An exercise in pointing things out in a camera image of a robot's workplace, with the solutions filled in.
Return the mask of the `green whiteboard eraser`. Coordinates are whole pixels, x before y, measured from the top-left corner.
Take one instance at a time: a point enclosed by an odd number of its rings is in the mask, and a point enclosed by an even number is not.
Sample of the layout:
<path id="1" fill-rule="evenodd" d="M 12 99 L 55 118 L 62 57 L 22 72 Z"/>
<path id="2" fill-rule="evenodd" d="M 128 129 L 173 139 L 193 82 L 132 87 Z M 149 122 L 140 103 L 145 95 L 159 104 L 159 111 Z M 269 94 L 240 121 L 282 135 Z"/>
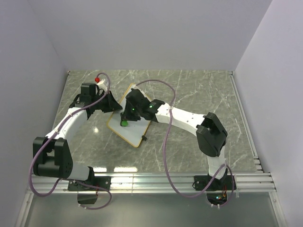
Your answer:
<path id="1" fill-rule="evenodd" d="M 120 122 L 120 126 L 122 126 L 122 127 L 127 127 L 127 126 L 128 126 L 128 121 L 122 120 L 122 121 Z"/>

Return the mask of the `yellow framed whiteboard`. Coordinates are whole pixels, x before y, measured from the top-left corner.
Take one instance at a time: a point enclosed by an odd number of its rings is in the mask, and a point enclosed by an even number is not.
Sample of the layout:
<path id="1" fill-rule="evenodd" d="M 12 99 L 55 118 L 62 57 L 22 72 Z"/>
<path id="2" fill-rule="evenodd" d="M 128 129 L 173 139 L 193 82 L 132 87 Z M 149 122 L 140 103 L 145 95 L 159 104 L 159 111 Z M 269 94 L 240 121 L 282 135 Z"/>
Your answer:
<path id="1" fill-rule="evenodd" d="M 143 136 L 146 134 L 151 122 L 141 117 L 139 121 L 127 121 L 126 126 L 120 125 L 120 113 L 122 113 L 125 109 L 126 95 L 131 92 L 132 88 L 138 89 L 134 83 L 130 84 L 121 100 L 119 101 L 119 104 L 123 109 L 120 111 L 115 111 L 110 115 L 107 121 L 107 127 L 119 137 L 124 139 L 126 142 L 131 144 L 133 147 L 137 148 L 143 141 Z"/>

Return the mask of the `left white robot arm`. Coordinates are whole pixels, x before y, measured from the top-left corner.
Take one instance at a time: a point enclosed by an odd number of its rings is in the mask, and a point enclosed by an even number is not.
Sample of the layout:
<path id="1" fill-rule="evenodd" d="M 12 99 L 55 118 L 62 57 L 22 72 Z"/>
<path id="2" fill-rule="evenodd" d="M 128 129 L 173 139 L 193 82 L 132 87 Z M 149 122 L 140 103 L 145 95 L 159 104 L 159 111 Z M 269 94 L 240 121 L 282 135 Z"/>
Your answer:
<path id="1" fill-rule="evenodd" d="M 31 167 L 37 176 L 79 180 L 84 190 L 91 190 L 96 184 L 92 169 L 73 162 L 69 142 L 96 110 L 104 113 L 121 110 L 105 79 L 98 83 L 83 83 L 60 123 L 45 137 L 33 142 L 34 163 Z"/>

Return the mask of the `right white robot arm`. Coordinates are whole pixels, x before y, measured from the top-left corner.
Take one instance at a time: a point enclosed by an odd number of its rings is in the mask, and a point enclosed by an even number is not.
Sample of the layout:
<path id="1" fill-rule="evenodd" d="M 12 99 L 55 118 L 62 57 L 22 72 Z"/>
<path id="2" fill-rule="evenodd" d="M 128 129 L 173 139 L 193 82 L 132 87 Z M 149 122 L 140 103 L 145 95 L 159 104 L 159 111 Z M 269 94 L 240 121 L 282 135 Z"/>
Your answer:
<path id="1" fill-rule="evenodd" d="M 170 106 L 168 103 L 148 97 L 140 89 L 131 88 L 125 96 L 125 108 L 121 121 L 167 123 L 196 136 L 200 151 L 207 156 L 209 184 L 220 189 L 226 182 L 227 167 L 224 149 L 228 133 L 216 114 L 197 114 Z"/>

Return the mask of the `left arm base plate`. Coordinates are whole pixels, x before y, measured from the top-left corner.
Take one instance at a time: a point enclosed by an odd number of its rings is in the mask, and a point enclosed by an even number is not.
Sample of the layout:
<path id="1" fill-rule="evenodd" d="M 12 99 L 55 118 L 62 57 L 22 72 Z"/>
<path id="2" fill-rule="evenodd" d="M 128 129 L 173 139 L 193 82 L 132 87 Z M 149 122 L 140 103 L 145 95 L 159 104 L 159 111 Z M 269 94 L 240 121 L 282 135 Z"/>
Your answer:
<path id="1" fill-rule="evenodd" d="M 85 191 L 109 191 L 111 185 L 110 176 L 94 176 L 86 181 L 70 180 L 67 190 L 70 192 L 85 192 Z"/>

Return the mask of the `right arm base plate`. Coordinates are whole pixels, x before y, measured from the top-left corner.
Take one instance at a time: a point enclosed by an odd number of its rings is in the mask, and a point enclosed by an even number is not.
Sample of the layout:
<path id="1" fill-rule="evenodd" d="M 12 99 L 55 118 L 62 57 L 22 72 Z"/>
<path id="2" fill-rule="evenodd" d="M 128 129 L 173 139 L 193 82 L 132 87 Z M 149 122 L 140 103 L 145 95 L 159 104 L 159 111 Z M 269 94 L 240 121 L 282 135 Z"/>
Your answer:
<path id="1" fill-rule="evenodd" d="M 196 191 L 203 190 L 211 180 L 211 176 L 209 175 L 195 175 L 193 188 Z M 206 189 L 206 191 L 215 192 L 222 191 L 223 189 L 227 191 L 231 191 L 233 189 L 237 189 L 236 182 L 233 176 L 226 175 L 223 179 L 218 180 L 214 179 L 210 186 Z"/>

